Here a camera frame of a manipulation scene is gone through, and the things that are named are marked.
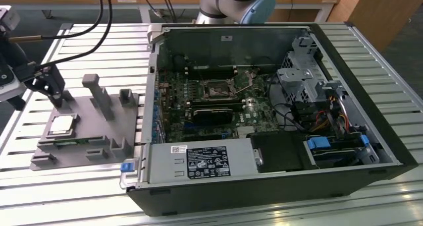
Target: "sticker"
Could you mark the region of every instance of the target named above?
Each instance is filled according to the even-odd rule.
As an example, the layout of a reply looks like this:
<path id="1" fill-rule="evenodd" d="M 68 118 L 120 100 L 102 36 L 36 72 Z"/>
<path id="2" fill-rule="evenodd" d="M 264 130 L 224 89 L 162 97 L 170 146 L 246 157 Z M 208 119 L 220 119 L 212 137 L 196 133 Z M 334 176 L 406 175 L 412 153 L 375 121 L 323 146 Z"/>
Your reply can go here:
<path id="1" fill-rule="evenodd" d="M 136 0 L 118 0 L 118 3 L 136 3 Z"/>
<path id="2" fill-rule="evenodd" d="M 186 150 L 190 179 L 231 176 L 230 160 L 224 146 Z"/>
<path id="3" fill-rule="evenodd" d="M 222 36 L 222 41 L 232 41 L 232 36 Z"/>
<path id="4" fill-rule="evenodd" d="M 186 153 L 187 145 L 171 146 L 171 153 Z"/>

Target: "table leg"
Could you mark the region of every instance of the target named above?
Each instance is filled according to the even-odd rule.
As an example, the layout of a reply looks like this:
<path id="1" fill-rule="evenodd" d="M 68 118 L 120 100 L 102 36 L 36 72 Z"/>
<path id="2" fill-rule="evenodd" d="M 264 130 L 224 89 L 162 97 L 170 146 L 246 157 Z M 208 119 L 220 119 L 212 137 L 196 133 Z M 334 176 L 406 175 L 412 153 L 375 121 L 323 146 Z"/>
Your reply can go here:
<path id="1" fill-rule="evenodd" d="M 334 8 L 332 3 L 323 4 L 323 7 L 319 10 L 315 22 L 326 22 L 327 21 L 330 14 L 331 14 L 331 11 L 332 11 L 332 8 Z"/>
<path id="2" fill-rule="evenodd" d="M 42 10 L 42 12 L 43 12 L 44 17 L 46 17 L 47 19 L 54 18 L 54 16 L 52 16 L 52 10 L 51 10 L 51 9 L 44 9 L 44 10 Z"/>
<path id="3" fill-rule="evenodd" d="M 142 22 L 143 23 L 151 23 L 151 18 L 150 18 L 150 8 L 140 5 L 139 6 L 139 11 L 140 11 L 140 15 L 142 15 Z"/>

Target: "wooden table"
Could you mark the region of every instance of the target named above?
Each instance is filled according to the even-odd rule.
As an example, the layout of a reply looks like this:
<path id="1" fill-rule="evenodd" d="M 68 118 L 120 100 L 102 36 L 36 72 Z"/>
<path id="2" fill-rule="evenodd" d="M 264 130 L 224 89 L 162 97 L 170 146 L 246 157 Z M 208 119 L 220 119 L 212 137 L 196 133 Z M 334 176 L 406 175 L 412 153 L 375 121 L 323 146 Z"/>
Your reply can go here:
<path id="1" fill-rule="evenodd" d="M 146 0 L 112 0 L 114 8 L 138 9 L 143 23 L 150 23 L 150 6 Z M 171 0 L 175 9 L 199 9 L 200 0 Z M 318 9 L 315 21 L 326 21 L 334 4 L 339 0 L 276 0 L 276 9 Z M 150 0 L 155 9 L 167 8 L 163 0 Z M 98 9 L 98 0 L 0 0 L 0 4 L 9 4 L 16 9 Z"/>

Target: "desk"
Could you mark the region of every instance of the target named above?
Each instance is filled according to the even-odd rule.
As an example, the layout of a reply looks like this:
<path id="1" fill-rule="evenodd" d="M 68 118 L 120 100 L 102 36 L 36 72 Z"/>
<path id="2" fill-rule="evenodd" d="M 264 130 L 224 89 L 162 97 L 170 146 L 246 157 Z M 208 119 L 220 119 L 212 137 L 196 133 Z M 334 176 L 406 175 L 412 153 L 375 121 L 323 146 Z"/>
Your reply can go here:
<path id="1" fill-rule="evenodd" d="M 146 0 L 112 0 L 115 9 L 138 9 L 142 21 L 151 23 L 150 6 Z M 171 0 L 175 9 L 199 9 L 200 0 Z M 292 0 L 294 9 L 318 9 L 315 21 L 326 21 L 334 4 L 339 0 Z M 163 0 L 150 0 L 154 8 L 167 8 Z M 291 9 L 291 0 L 276 0 L 276 9 Z M 98 0 L 0 0 L 0 4 L 13 5 L 16 9 L 98 9 Z"/>
<path id="2" fill-rule="evenodd" d="M 76 24 L 58 35 L 80 32 Z M 104 32 L 55 40 L 43 62 L 91 48 Z M 82 86 L 86 73 L 100 75 L 110 94 L 131 88 L 144 94 L 148 72 L 148 24 L 114 24 L 103 48 L 91 55 L 60 63 L 58 68 L 74 96 L 90 95 Z M 120 164 L 31 171 L 31 157 L 50 117 L 52 104 L 40 93 L 25 92 L 24 111 L 15 112 L 0 136 L 1 225 L 292 225 L 347 226 L 410 224 L 423 220 L 423 102 L 382 55 L 355 28 L 343 23 L 320 24 L 360 84 L 392 124 L 420 166 L 392 180 L 375 182 L 346 197 L 288 202 L 187 215 L 148 217 L 119 187 Z M 120 45 L 119 50 L 107 47 Z M 128 76 L 124 69 L 134 69 Z M 336 80 L 336 72 L 328 68 Z M 143 96 L 139 99 L 143 115 Z M 136 142 L 142 139 L 142 119 Z"/>

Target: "floor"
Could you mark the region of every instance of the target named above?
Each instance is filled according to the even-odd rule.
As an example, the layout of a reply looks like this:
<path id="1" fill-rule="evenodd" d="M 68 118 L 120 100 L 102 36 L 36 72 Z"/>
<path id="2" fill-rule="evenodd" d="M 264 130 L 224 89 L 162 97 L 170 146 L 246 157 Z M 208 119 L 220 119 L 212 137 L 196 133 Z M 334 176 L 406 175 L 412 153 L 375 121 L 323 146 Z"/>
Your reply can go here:
<path id="1" fill-rule="evenodd" d="M 55 10 L 52 19 L 46 19 L 42 11 L 25 10 L 19 12 L 21 22 L 13 31 L 13 36 L 27 35 L 56 35 L 63 23 L 94 23 L 98 13 L 94 10 Z M 179 22 L 191 22 L 196 18 L 198 10 L 176 10 Z M 136 10 L 115 10 L 115 23 L 139 23 L 142 21 Z M 152 22 L 163 22 L 163 19 L 151 16 Z M 51 46 L 51 41 L 24 43 L 23 49 L 31 60 L 42 62 L 47 50 Z M 415 15 L 411 17 L 410 23 L 403 28 L 396 39 L 383 52 L 383 56 L 395 67 L 396 71 L 408 82 L 416 93 L 423 97 L 423 72 L 419 68 L 423 67 L 423 6 L 420 6 Z M 0 103 L 0 133 L 7 125 L 13 109 L 7 103 Z"/>

